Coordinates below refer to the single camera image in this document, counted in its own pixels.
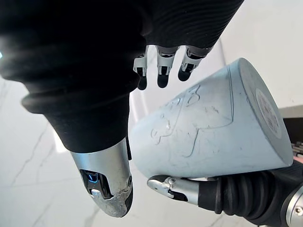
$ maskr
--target black fingertip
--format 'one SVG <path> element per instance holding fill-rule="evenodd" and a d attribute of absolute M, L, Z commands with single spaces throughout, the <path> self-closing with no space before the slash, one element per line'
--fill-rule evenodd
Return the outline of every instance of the black fingertip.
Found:
<path fill-rule="evenodd" d="M 179 73 L 178 73 L 178 78 L 179 78 L 179 80 L 181 80 L 181 81 L 187 81 L 188 80 L 188 78 L 190 77 L 190 72 L 184 72 L 184 71 L 182 71 L 182 69 L 180 68 L 179 69 Z"/>
<path fill-rule="evenodd" d="M 140 82 L 138 85 L 139 90 L 145 90 L 147 87 L 147 79 L 146 77 L 140 77 Z"/>
<path fill-rule="evenodd" d="M 169 76 L 168 75 L 158 75 L 158 86 L 161 88 L 165 88 L 169 82 Z"/>

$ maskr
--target white wall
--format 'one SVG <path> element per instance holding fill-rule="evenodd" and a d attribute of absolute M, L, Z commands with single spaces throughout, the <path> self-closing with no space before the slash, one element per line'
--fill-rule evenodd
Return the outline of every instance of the white wall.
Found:
<path fill-rule="evenodd" d="M 279 108 L 303 105 L 302 11 L 301 0 L 245 0 L 221 36 L 226 62 L 249 60 Z"/>

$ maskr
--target white marble floor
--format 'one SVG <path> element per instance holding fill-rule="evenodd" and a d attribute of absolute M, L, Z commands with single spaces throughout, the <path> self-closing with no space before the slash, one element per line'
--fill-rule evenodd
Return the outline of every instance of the white marble floor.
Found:
<path fill-rule="evenodd" d="M 130 128 L 139 118 L 223 64 L 217 45 L 188 84 L 177 82 L 177 76 L 171 78 L 166 95 L 158 101 L 151 96 L 156 89 L 152 81 L 156 76 L 149 70 L 149 82 L 154 85 L 145 96 L 134 92 Z M 134 201 L 130 212 L 124 218 L 105 215 L 87 194 L 71 155 L 60 144 L 51 125 L 44 116 L 27 112 L 20 104 L 26 94 L 22 84 L 0 79 L 1 227 L 253 226 L 243 218 L 218 216 L 155 193 L 146 186 L 146 178 L 133 163 Z M 139 108 L 136 103 L 142 100 L 149 104 Z"/>

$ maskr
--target robotic hand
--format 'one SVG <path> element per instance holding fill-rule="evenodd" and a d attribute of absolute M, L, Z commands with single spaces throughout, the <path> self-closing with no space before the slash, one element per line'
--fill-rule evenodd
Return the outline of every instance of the robotic hand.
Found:
<path fill-rule="evenodd" d="M 174 53 L 186 45 L 178 75 L 186 80 L 242 2 L 42 0 L 29 4 L 4 0 L 0 3 L 0 73 L 26 86 L 29 94 L 23 106 L 43 114 L 54 127 L 95 203 L 108 215 L 123 217 L 133 198 L 129 93 L 139 81 L 140 89 L 146 87 L 146 46 L 158 47 L 158 84 L 165 87 Z M 134 69 L 141 80 L 133 71 L 138 56 L 142 61 L 135 62 Z M 173 181 L 154 180 L 158 184 Z M 197 192 L 197 184 L 192 185 Z M 188 201 L 195 200 L 184 195 Z M 226 210 L 225 203 L 216 208 L 221 210 Z"/>
<path fill-rule="evenodd" d="M 255 225 L 300 227 L 303 224 L 303 164 L 207 181 L 157 175 L 148 186 L 178 201 L 221 214 L 244 217 Z"/>

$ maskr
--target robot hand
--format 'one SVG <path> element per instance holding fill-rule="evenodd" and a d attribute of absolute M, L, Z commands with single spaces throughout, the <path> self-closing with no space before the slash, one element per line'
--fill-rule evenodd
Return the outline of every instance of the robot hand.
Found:
<path fill-rule="evenodd" d="M 303 226 L 303 164 L 220 176 L 207 181 L 157 175 L 147 181 L 154 191 L 216 214 L 244 217 L 256 225 Z"/>

